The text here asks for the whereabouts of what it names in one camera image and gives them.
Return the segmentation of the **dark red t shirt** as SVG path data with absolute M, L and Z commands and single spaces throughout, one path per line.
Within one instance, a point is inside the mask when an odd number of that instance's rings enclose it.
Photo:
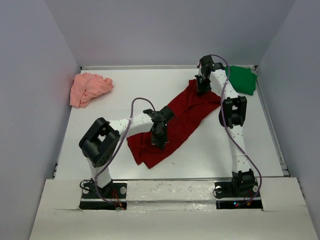
M 198 128 L 202 120 L 221 105 L 221 97 L 212 91 L 199 96 L 197 81 L 188 86 L 167 105 L 174 118 L 167 124 L 168 143 L 163 150 L 151 143 L 151 133 L 143 132 L 127 138 L 127 145 L 137 165 L 149 169 L 172 155 Z

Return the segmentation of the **pink t shirt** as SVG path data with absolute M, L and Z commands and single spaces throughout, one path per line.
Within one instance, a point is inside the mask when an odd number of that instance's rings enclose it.
M 111 78 L 87 72 L 76 74 L 70 89 L 69 105 L 86 108 L 90 100 L 111 92 L 113 88 Z

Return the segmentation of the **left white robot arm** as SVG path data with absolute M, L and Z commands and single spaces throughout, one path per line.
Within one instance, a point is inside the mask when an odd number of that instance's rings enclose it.
M 93 178 L 93 191 L 105 199 L 112 190 L 113 180 L 109 165 L 126 138 L 140 133 L 151 133 L 151 145 L 163 150 L 168 140 L 168 123 L 174 118 L 168 106 L 159 111 L 146 109 L 129 118 L 107 121 L 100 117 L 94 121 L 79 147 L 86 157 Z

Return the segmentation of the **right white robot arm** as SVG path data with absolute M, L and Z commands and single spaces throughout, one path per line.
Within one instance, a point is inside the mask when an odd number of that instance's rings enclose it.
M 213 194 L 217 199 L 252 197 L 258 186 L 255 165 L 246 152 L 243 126 L 247 113 L 247 98 L 239 95 L 230 83 L 230 66 L 215 62 L 216 54 L 203 56 L 197 65 L 195 76 L 198 95 L 212 91 L 212 86 L 220 96 L 219 123 L 228 136 L 232 159 L 232 178 L 215 184 Z

